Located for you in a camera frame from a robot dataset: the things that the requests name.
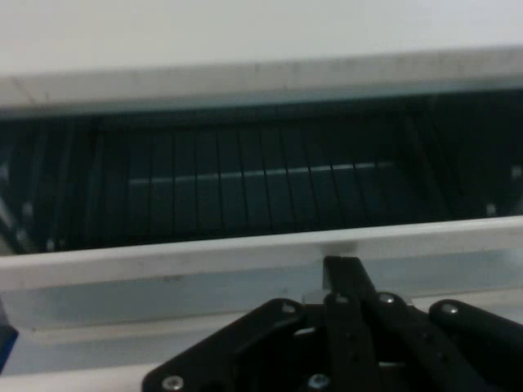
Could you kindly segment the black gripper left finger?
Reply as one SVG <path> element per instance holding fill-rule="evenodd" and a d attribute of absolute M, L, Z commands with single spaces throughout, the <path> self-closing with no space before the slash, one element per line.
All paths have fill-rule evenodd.
<path fill-rule="evenodd" d="M 319 304 L 274 299 L 149 372 L 144 391 L 379 391 L 357 258 L 328 256 Z"/>

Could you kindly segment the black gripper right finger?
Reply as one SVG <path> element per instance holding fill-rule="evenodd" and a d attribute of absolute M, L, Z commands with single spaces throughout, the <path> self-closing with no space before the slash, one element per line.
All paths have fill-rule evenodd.
<path fill-rule="evenodd" d="M 427 313 L 346 261 L 349 391 L 520 391 L 522 326 L 456 300 Z"/>

